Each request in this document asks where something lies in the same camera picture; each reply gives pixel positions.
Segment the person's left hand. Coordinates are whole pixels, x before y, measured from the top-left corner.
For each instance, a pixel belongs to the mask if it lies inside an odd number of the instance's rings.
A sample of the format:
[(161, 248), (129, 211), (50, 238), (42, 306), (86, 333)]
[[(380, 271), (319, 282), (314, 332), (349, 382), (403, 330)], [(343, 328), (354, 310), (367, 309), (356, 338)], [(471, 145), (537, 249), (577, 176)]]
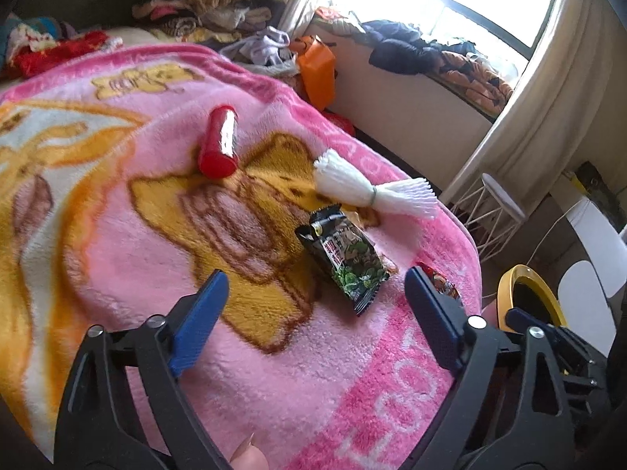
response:
[(230, 467), (233, 470), (269, 470), (267, 457), (256, 446), (253, 434), (246, 438), (230, 457)]

